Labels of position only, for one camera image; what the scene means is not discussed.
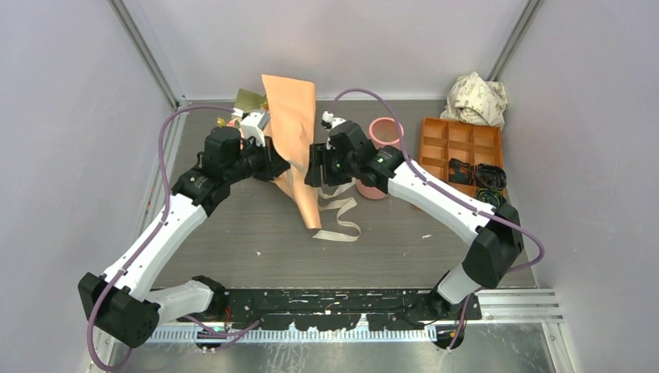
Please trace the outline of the beige ribbon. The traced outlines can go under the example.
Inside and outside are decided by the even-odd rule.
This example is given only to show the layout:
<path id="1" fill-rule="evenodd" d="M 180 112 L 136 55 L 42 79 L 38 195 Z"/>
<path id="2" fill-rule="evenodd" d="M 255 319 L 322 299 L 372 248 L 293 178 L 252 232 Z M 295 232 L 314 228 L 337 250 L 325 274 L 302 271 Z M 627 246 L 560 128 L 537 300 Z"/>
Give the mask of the beige ribbon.
<path id="1" fill-rule="evenodd" d="M 361 236 L 361 226 L 352 222 L 343 220 L 343 215 L 357 206 L 357 201 L 354 197 L 347 197 L 338 199 L 344 192 L 351 189 L 356 185 L 356 181 L 352 180 L 349 183 L 339 185 L 332 193 L 325 193 L 321 187 L 316 187 L 317 196 L 322 200 L 327 200 L 325 205 L 318 204 L 318 209 L 322 211 L 336 211 L 336 223 L 344 228 L 352 228 L 356 231 L 355 235 L 349 235 L 341 232 L 333 232 L 325 229 L 319 229 L 313 238 L 331 242 L 356 242 Z"/>

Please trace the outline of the pink cylindrical vase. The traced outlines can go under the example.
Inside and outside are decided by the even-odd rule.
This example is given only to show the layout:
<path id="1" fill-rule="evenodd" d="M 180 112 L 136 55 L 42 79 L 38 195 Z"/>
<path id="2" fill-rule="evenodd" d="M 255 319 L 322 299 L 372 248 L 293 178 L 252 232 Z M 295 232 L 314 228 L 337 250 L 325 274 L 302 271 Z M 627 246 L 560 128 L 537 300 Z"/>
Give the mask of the pink cylindrical vase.
<path id="1" fill-rule="evenodd" d="M 401 149 L 398 125 L 391 117 L 380 117 L 371 122 L 368 127 L 368 136 L 374 142 L 376 148 L 390 145 Z M 375 187 L 365 186 L 360 180 L 356 180 L 359 194 L 369 200 L 381 200 L 386 194 Z"/>

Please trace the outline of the peach paper bouquet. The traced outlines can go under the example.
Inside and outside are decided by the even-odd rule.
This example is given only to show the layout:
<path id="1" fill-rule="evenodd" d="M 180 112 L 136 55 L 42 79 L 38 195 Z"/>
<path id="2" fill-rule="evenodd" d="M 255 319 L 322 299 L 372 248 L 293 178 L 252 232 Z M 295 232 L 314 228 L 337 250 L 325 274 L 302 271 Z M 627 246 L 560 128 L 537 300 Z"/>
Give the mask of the peach paper bouquet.
<path id="1" fill-rule="evenodd" d="M 239 89 L 234 107 L 245 112 L 269 112 L 270 122 L 264 134 L 272 138 L 277 152 L 291 165 L 274 184 L 296 203 L 306 228 L 320 229 L 318 192 L 305 184 L 316 128 L 315 84 L 274 75 L 263 75 L 262 83 L 263 94 Z"/>

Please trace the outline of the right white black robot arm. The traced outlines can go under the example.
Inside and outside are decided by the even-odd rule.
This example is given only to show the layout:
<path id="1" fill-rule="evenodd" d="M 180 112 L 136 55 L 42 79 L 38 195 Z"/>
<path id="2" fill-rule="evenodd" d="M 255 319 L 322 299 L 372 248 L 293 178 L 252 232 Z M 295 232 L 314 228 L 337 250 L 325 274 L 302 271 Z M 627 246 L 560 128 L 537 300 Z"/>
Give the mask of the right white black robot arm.
<path id="1" fill-rule="evenodd" d="M 494 207 L 470 197 L 423 171 L 394 146 L 376 148 L 353 121 L 333 118 L 321 124 L 328 139 L 310 145 L 305 184 L 339 186 L 360 181 L 421 208 L 468 245 L 463 261 L 431 290 L 428 303 L 436 316 L 450 319 L 468 295 L 497 287 L 524 249 L 514 207 Z"/>

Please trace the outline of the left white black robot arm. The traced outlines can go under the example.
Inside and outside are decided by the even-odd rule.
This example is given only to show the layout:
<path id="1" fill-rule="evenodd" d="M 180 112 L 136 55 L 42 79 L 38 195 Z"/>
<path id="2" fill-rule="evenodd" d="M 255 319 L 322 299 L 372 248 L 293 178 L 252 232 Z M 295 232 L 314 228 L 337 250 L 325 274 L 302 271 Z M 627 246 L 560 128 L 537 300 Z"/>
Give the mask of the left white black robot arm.
<path id="1" fill-rule="evenodd" d="M 169 203 L 130 249 L 102 274 L 78 283 L 92 324 L 130 348 L 144 344 L 163 323 L 187 315 L 215 321 L 225 316 L 225 287 L 198 275 L 158 291 L 152 286 L 186 238 L 230 194 L 231 186 L 254 178 L 270 182 L 289 170 L 272 137 L 249 136 L 234 127 L 216 127 L 204 140 L 196 164 L 179 176 Z"/>

